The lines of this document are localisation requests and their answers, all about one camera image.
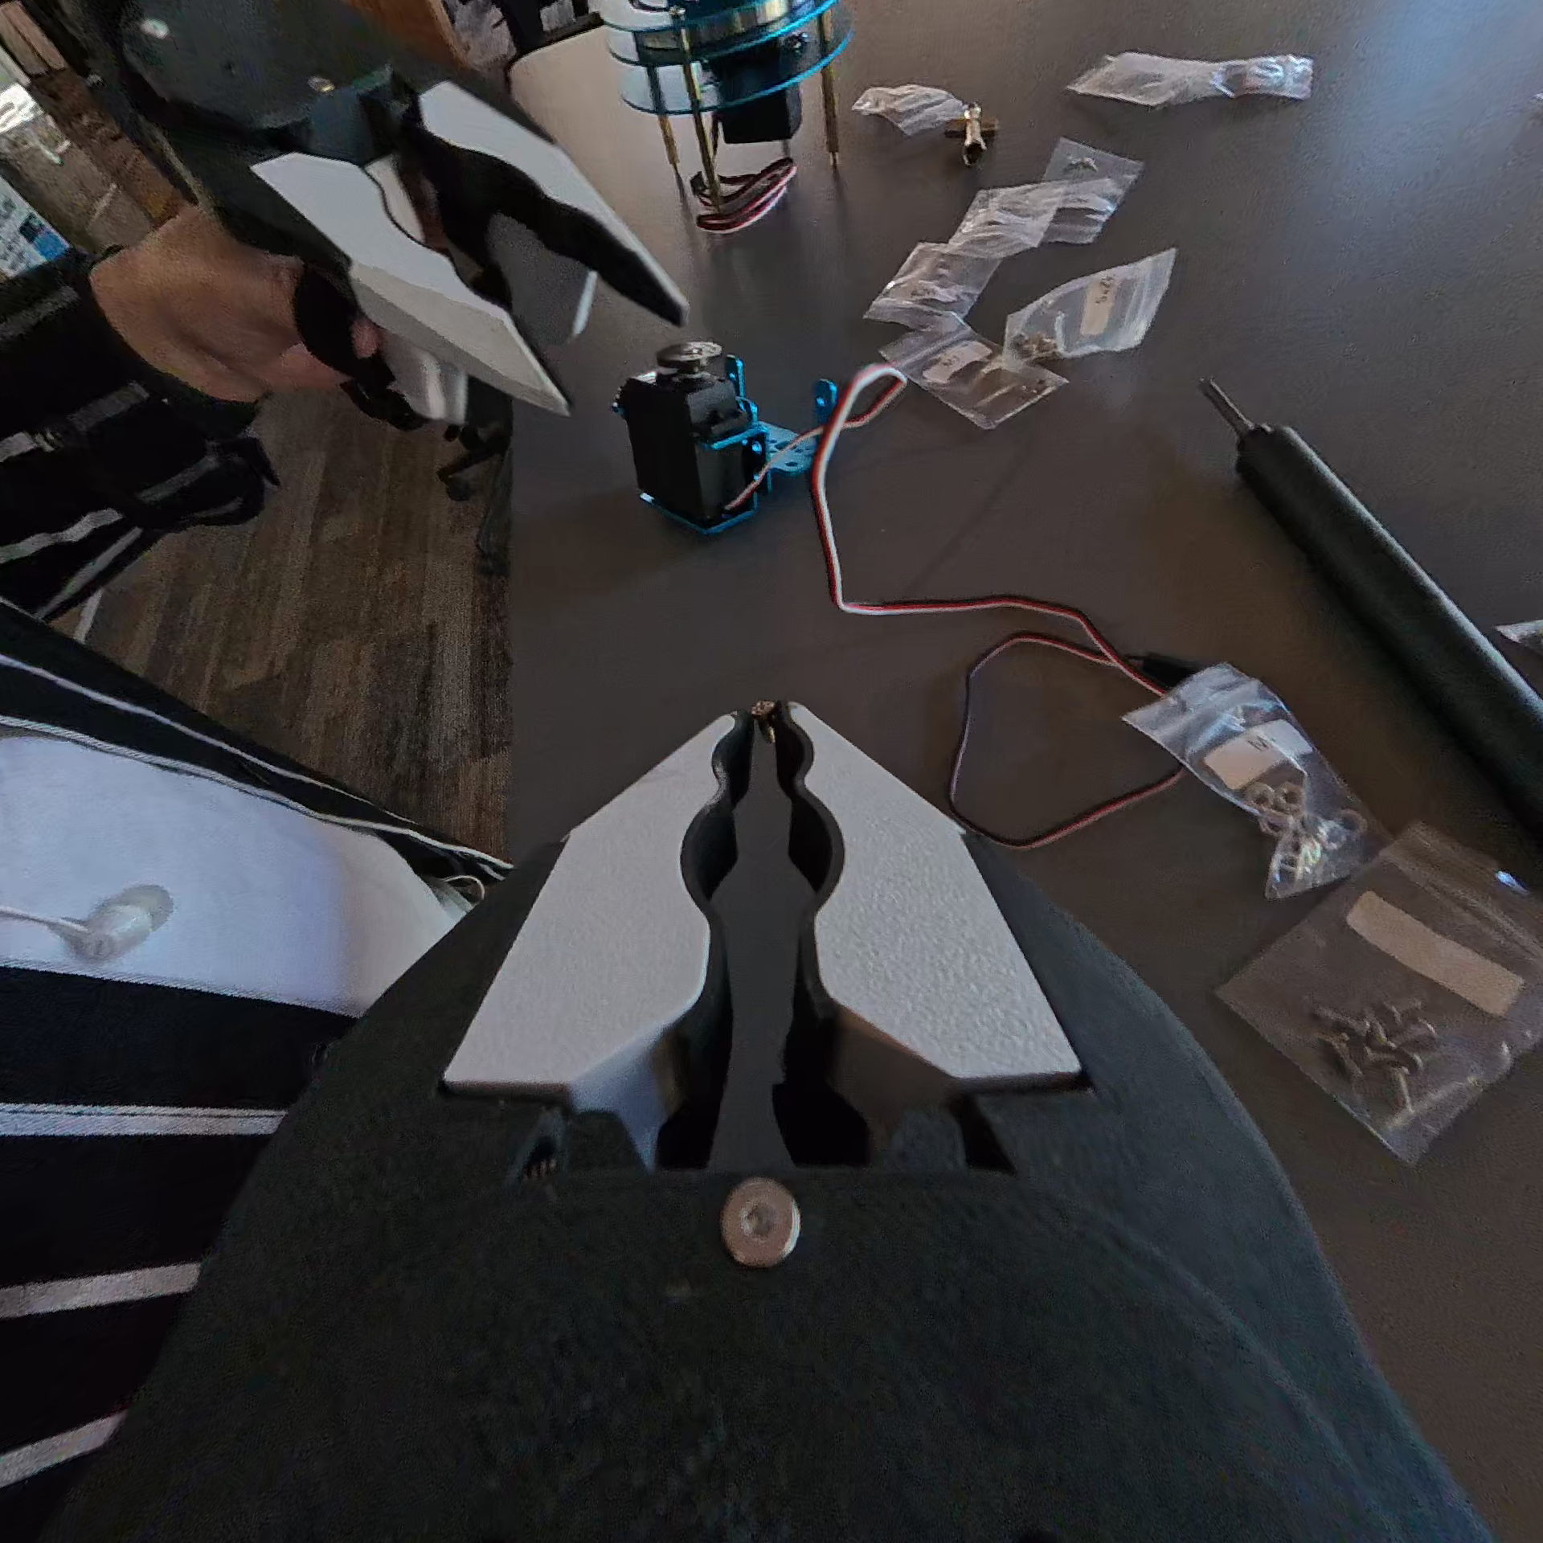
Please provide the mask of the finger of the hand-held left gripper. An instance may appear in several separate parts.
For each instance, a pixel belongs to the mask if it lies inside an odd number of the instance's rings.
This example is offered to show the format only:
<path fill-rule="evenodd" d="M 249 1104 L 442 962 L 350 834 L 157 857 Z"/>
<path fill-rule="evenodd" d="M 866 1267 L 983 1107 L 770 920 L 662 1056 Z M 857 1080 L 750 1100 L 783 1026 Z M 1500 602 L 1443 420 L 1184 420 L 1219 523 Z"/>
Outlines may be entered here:
<path fill-rule="evenodd" d="M 499 273 L 515 317 L 585 328 L 592 290 L 682 327 L 690 301 L 587 174 L 519 106 L 462 82 L 418 95 L 414 152 L 434 185 L 447 237 Z"/>
<path fill-rule="evenodd" d="M 368 165 L 285 152 L 258 178 L 344 257 L 359 308 L 381 330 L 385 363 L 425 418 L 469 418 L 480 382 L 539 409 L 568 415 L 557 385 L 510 310 L 467 284 L 427 227 L 399 156 Z"/>

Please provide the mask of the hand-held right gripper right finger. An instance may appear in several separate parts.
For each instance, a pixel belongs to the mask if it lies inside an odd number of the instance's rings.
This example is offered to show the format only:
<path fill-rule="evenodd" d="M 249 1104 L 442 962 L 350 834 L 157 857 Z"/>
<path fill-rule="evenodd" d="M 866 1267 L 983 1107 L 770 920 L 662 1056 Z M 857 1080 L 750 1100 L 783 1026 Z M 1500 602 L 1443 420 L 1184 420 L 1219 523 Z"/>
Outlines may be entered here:
<path fill-rule="evenodd" d="M 967 1094 L 1083 1072 L 963 828 L 807 705 L 776 714 L 789 857 L 813 891 L 800 1058 L 837 1094 Z"/>

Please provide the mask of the long twisted clear plastic bag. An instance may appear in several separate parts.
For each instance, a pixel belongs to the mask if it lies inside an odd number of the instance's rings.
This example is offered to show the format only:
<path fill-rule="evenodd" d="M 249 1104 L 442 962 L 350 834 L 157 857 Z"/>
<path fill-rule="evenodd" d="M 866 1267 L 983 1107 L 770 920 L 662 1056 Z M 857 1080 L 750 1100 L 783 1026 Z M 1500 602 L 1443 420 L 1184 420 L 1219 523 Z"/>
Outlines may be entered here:
<path fill-rule="evenodd" d="M 1085 69 L 1068 90 L 1099 101 L 1167 108 L 1250 97 L 1301 102 L 1314 82 L 1316 62 L 1296 53 L 1213 62 L 1121 51 Z"/>

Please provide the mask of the dark brown desk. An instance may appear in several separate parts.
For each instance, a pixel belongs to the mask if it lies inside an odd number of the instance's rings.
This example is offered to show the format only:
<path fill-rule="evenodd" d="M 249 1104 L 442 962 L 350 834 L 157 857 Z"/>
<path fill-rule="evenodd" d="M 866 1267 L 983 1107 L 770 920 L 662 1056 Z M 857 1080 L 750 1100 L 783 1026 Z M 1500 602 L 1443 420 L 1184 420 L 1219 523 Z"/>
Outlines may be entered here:
<path fill-rule="evenodd" d="M 688 292 L 691 332 L 747 361 L 765 415 L 809 420 L 895 330 L 864 319 L 983 185 L 1039 180 L 1072 137 L 1145 163 L 1105 233 L 1007 262 L 972 323 L 1176 248 L 1134 352 L 996 429 L 927 393 L 846 433 L 846 586 L 870 600 L 1022 591 L 1129 650 L 1265 679 L 1388 830 L 1424 821 L 1538 876 L 1423 699 L 1233 474 L 1198 391 L 1294 426 L 1479 624 L 1540 615 L 1540 3 L 855 3 L 842 101 L 939 84 L 983 102 L 978 174 L 943 137 L 820 106 L 787 204 L 699 233 L 603 35 L 517 71 L 526 106 Z M 1301 102 L 1143 108 L 1072 93 L 1149 51 L 1316 62 Z M 510 852 L 565 834 L 719 714 L 792 698 L 941 799 L 960 679 L 1011 613 L 857 619 L 831 606 L 800 481 L 699 538 L 636 496 L 622 382 L 668 339 L 603 294 L 559 369 L 570 417 L 522 429 L 510 580 Z M 1384 1372 L 1503 1539 L 1540 1539 L 1540 1054 L 1419 1166 L 1391 1157 L 1215 990 L 1312 907 L 1266 900 L 1268 848 L 1186 778 L 1022 872 L 1123 955 L 1206 1045 L 1309 1206 Z"/>

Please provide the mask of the black servo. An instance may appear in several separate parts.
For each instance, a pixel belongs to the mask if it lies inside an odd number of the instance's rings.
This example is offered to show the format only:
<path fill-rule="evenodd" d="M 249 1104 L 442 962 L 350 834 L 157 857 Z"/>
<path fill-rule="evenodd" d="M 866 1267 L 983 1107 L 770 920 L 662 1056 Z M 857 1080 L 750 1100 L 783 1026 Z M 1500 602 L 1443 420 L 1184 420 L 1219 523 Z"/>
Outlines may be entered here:
<path fill-rule="evenodd" d="M 629 376 L 612 409 L 629 431 L 642 501 L 695 534 L 723 534 L 754 518 L 778 479 L 813 468 L 837 400 L 838 385 L 822 378 L 813 428 L 781 428 L 747 393 L 741 356 L 686 339 Z"/>

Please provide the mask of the clear bag with dark screws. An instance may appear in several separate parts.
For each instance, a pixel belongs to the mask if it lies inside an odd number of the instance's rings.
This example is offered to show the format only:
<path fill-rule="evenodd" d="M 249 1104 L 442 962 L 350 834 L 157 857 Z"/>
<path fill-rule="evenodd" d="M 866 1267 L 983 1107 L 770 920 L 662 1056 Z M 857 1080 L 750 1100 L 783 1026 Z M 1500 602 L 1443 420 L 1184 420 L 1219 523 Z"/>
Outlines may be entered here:
<path fill-rule="evenodd" d="M 1540 883 L 1411 824 L 1219 999 L 1419 1164 L 1540 1050 Z"/>

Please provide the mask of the black screwdriver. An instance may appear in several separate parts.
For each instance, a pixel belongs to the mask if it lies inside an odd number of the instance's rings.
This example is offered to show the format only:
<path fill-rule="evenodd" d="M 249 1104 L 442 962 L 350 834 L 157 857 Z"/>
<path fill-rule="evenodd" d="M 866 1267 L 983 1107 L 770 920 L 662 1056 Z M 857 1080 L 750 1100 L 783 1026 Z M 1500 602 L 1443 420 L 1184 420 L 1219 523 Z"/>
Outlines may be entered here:
<path fill-rule="evenodd" d="M 1244 486 L 1540 843 L 1540 692 L 1301 433 L 1248 417 L 1215 378 L 1200 389 L 1235 435 Z"/>

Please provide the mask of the clear bag with brass nuts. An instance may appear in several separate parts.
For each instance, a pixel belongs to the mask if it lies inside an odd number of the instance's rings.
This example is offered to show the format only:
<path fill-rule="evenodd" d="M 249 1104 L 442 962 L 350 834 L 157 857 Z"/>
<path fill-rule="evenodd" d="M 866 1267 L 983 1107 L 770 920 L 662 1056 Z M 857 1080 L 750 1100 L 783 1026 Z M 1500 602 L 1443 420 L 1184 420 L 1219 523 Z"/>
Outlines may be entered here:
<path fill-rule="evenodd" d="M 881 347 L 912 385 L 991 431 L 1068 385 L 1062 374 L 1013 361 L 960 319 L 908 330 Z"/>

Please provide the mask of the person's white shirt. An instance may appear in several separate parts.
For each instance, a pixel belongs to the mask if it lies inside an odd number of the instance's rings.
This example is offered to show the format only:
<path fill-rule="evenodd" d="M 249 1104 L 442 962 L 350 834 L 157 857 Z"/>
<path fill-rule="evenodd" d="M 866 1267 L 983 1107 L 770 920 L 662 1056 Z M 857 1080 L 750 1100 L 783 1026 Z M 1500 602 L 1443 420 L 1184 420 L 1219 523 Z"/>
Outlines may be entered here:
<path fill-rule="evenodd" d="M 3 902 L 85 922 L 131 889 L 170 914 L 89 958 L 4 916 L 8 968 L 206 990 L 357 1017 L 469 911 L 383 837 L 206 777 L 6 729 Z"/>

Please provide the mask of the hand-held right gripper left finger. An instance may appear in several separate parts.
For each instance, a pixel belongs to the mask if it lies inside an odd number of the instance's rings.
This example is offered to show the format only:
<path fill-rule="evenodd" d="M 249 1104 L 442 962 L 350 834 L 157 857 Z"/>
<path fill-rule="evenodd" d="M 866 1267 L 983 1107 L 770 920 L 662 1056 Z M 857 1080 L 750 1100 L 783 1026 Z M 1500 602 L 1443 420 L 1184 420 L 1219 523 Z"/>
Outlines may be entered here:
<path fill-rule="evenodd" d="M 752 738 L 747 712 L 719 716 L 572 828 L 445 1067 L 449 1093 L 622 1122 L 686 1107 L 708 898 L 734 863 Z"/>

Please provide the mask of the person's striped black jacket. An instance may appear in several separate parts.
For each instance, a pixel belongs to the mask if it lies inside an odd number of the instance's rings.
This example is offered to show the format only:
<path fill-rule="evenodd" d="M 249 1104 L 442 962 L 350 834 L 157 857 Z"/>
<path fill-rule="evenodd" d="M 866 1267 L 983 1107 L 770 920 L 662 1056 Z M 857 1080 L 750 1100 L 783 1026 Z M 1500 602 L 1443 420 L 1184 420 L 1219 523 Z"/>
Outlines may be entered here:
<path fill-rule="evenodd" d="M 511 863 L 243 738 L 4 602 L 3 725 L 232 784 L 383 837 L 478 903 Z M 155 887 L 85 922 L 4 907 L 116 958 Z M 3 968 L 3 1537 L 37 1539 L 150 1375 L 229 1210 L 363 1015 Z"/>

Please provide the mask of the person's left hand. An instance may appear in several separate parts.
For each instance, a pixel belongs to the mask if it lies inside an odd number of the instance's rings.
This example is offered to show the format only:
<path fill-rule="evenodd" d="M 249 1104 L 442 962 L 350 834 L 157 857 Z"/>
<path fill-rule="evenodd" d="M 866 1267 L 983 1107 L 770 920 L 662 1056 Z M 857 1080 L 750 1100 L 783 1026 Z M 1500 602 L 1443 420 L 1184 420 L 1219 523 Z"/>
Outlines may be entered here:
<path fill-rule="evenodd" d="M 341 373 L 296 325 L 306 266 L 236 240 L 186 205 L 144 240 L 100 260 L 91 292 L 113 330 L 157 373 L 221 400 L 331 389 Z"/>

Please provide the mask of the clear bag with silver nuts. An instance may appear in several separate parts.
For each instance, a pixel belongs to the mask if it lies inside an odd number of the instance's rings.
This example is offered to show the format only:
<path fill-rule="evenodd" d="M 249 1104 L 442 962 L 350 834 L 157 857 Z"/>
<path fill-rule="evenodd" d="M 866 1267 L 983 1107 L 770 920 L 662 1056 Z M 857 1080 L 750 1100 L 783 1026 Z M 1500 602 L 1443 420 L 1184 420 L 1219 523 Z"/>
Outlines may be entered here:
<path fill-rule="evenodd" d="M 1272 900 L 1351 880 L 1388 845 L 1281 696 L 1228 663 L 1191 674 L 1125 722 L 1270 839 Z"/>

